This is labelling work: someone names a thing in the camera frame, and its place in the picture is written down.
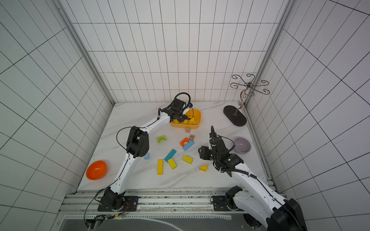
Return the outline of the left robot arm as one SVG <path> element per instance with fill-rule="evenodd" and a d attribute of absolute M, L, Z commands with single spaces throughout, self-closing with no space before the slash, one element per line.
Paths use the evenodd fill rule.
<path fill-rule="evenodd" d="M 123 196 L 126 192 L 126 184 L 134 170 L 139 158 L 144 157 L 149 151 L 149 135 L 156 132 L 162 126 L 174 120 L 183 122 L 191 118 L 186 116 L 193 109 L 191 96 L 187 92 L 177 94 L 173 101 L 165 108 L 158 109 L 157 117 L 142 126 L 131 126 L 126 146 L 125 159 L 120 167 L 115 180 L 104 189 L 101 202 L 107 202 L 114 210 L 123 204 Z"/>

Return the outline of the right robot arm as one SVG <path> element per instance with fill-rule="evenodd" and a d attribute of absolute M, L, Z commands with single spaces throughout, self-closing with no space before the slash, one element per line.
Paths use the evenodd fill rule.
<path fill-rule="evenodd" d="M 305 231 L 303 212 L 297 201 L 287 200 L 262 182 L 237 155 L 225 146 L 223 137 L 211 127 L 208 146 L 198 149 L 201 159 L 211 160 L 220 173 L 238 181 L 225 194 L 230 210 L 243 210 L 269 231 Z"/>

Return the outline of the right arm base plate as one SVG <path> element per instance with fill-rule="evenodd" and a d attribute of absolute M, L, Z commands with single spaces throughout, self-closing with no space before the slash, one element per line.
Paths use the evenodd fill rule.
<path fill-rule="evenodd" d="M 242 208 L 237 207 L 236 199 L 241 199 L 236 195 L 231 198 L 227 195 L 213 195 L 210 202 L 213 205 L 214 211 L 218 212 L 246 212 Z"/>

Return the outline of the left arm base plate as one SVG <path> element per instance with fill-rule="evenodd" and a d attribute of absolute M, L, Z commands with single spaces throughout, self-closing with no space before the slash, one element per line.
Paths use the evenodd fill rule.
<path fill-rule="evenodd" d="M 97 210 L 99 212 L 134 212 L 137 210 L 138 199 L 138 196 L 118 196 L 114 199 L 103 196 Z"/>

